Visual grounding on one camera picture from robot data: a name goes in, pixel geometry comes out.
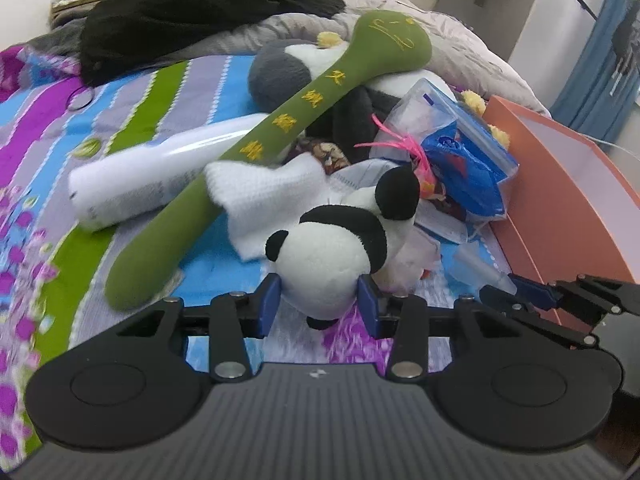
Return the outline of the small panda plush toy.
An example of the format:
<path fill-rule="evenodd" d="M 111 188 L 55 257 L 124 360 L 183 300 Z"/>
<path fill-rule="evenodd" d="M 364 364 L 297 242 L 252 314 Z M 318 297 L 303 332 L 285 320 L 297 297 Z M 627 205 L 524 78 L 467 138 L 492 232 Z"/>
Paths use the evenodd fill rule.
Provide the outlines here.
<path fill-rule="evenodd" d="M 282 298 L 313 330 L 335 324 L 356 302 L 360 276 L 381 271 L 405 245 L 419 200 L 418 178 L 399 166 L 272 233 L 265 255 L 282 281 Z"/>

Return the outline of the white knitted cloth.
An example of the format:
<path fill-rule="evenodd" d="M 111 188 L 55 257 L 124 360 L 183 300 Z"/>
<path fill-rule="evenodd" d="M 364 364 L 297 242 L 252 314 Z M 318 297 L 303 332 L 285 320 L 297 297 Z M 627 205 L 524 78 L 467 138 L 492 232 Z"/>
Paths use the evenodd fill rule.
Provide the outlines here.
<path fill-rule="evenodd" d="M 204 169 L 212 202 L 228 217 L 229 240 L 243 261 L 262 258 L 268 237 L 329 203 L 332 191 L 320 162 L 301 154 L 278 168 L 211 162 Z"/>

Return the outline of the blue plastic bag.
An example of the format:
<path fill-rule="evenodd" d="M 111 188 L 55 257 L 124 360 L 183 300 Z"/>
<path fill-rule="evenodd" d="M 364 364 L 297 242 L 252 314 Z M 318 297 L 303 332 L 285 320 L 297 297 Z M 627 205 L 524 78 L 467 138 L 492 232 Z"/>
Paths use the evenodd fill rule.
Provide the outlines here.
<path fill-rule="evenodd" d="M 465 136 L 457 140 L 449 125 L 421 142 L 446 195 L 468 214 L 483 219 L 499 219 L 506 213 L 500 188 L 506 174 Z"/>

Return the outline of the orange cardboard box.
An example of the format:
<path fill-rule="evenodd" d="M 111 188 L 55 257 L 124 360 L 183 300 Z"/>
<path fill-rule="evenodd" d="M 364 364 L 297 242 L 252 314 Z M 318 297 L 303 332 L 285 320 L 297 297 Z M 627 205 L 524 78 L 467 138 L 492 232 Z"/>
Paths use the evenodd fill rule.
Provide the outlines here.
<path fill-rule="evenodd" d="M 520 164 L 492 230 L 511 270 L 538 283 L 579 274 L 639 279 L 639 195 L 579 133 L 494 96 L 486 122 L 509 133 Z"/>

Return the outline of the pink ribbon snack packet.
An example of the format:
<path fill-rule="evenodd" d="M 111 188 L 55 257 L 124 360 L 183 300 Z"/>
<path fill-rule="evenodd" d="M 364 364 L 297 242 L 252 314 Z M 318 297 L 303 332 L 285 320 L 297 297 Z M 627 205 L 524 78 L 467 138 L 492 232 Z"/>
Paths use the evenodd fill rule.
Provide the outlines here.
<path fill-rule="evenodd" d="M 355 148 L 370 148 L 370 150 L 388 148 L 389 150 L 404 152 L 408 155 L 412 171 L 418 178 L 422 200 L 443 200 L 445 198 L 445 189 L 435 177 L 431 163 L 428 161 L 420 143 L 413 136 L 398 133 L 386 127 L 374 113 L 371 114 L 371 119 L 378 127 L 378 130 L 386 134 L 386 138 L 382 141 L 374 140 L 372 142 L 357 143 Z"/>

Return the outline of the colourful striped floral bedsheet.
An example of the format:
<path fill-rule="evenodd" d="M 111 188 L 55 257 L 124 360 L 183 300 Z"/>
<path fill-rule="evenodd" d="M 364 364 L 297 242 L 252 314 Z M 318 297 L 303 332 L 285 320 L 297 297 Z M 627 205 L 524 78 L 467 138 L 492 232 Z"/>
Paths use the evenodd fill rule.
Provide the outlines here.
<path fill-rule="evenodd" d="M 248 115 L 253 57 L 213 55 L 142 72 L 96 90 L 13 47 L 1 53 L 1 469 L 38 448 L 24 409 L 26 382 L 38 365 L 103 332 L 128 313 L 104 302 L 112 260 L 145 225 L 139 217 L 96 235 L 75 228 L 67 194 L 70 170 L 105 155 L 191 128 Z M 188 307 L 229 289 L 254 290 L 266 271 L 242 262 L 221 216 L 180 263 L 164 295 Z M 248 340 L 252 367 L 262 360 L 375 362 L 386 365 L 390 340 L 374 340 L 353 308 L 322 333 L 281 308 L 269 337 Z"/>

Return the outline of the white cylindrical bottle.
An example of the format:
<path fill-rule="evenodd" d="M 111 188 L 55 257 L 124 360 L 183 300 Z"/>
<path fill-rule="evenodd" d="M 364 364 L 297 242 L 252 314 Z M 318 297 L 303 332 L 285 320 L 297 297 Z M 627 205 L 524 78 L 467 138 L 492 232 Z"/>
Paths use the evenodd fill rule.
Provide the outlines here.
<path fill-rule="evenodd" d="M 215 122 L 72 170 L 68 194 L 79 225 L 96 232 L 168 204 L 265 117 L 256 113 Z"/>

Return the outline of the blue curtain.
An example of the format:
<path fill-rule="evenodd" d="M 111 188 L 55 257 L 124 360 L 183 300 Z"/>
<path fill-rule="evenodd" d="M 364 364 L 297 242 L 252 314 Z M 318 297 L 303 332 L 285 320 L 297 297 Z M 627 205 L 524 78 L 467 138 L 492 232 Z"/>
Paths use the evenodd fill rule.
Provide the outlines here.
<path fill-rule="evenodd" d="M 620 64 L 612 39 L 631 9 L 631 0 L 604 0 L 582 54 L 551 107 L 556 122 L 603 141 L 620 135 L 639 89 L 635 68 L 629 76 L 614 75 Z"/>

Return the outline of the grey quilt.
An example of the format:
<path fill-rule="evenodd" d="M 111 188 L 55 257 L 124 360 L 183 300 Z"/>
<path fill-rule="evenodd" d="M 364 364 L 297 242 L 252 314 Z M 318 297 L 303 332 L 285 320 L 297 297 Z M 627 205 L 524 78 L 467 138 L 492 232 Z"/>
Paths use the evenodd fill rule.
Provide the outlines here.
<path fill-rule="evenodd" d="M 312 41 L 322 32 L 335 32 L 342 39 L 351 40 L 357 18 L 362 14 L 372 10 L 393 10 L 414 18 L 427 32 L 433 53 L 425 67 L 441 76 L 448 84 L 472 90 L 485 99 L 501 96 L 534 112 L 548 112 L 547 107 L 535 96 L 525 79 L 506 61 L 489 50 L 480 37 L 452 16 L 422 10 L 409 0 L 343 1 L 344 10 L 330 18 L 303 13 L 273 15 L 256 24 L 243 25 L 230 32 L 218 32 L 125 75 L 206 55 L 255 54 L 262 47 L 277 40 Z M 97 4 L 68 23 L 29 40 L 28 46 L 42 55 L 68 58 L 73 63 L 74 73 L 80 75 L 80 34 L 89 12 Z"/>

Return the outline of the grey white penguin plush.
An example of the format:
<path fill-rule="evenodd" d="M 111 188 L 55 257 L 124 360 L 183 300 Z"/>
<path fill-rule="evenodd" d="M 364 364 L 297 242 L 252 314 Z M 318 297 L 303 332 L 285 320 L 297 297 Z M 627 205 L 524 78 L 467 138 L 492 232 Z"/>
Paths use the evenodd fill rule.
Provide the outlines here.
<path fill-rule="evenodd" d="M 287 39 L 262 47 L 248 74 L 248 90 L 258 110 L 273 112 L 320 76 L 347 47 L 348 43 L 334 32 L 322 32 L 314 42 Z M 477 117 L 484 115 L 486 102 L 475 92 L 456 93 L 429 70 L 415 70 L 381 76 L 348 92 L 306 129 L 306 136 L 332 142 L 350 162 L 361 162 L 369 157 L 366 144 L 378 134 L 371 116 L 386 118 L 422 78 L 436 84 Z"/>

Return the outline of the long green plush stick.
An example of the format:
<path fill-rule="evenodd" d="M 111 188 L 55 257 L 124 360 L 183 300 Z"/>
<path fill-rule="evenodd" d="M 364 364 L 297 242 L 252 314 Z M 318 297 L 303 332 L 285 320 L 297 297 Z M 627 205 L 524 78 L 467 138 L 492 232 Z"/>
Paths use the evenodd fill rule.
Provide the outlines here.
<path fill-rule="evenodd" d="M 432 57 L 427 32 L 410 16 L 376 10 L 362 14 L 346 50 L 224 154 L 234 162 L 273 162 L 304 129 L 353 88 L 386 74 L 424 67 Z M 105 298 L 115 310 L 137 308 L 166 285 L 198 238 L 221 214 L 198 176 L 114 261 Z"/>

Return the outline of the black garment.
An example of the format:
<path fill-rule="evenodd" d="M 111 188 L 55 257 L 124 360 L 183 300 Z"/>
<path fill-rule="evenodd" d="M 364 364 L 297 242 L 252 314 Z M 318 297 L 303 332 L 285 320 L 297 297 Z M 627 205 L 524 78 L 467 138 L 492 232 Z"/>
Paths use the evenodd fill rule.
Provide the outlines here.
<path fill-rule="evenodd" d="M 80 34 L 80 76 L 99 86 L 158 58 L 270 16 L 330 18 L 343 0 L 100 0 Z"/>

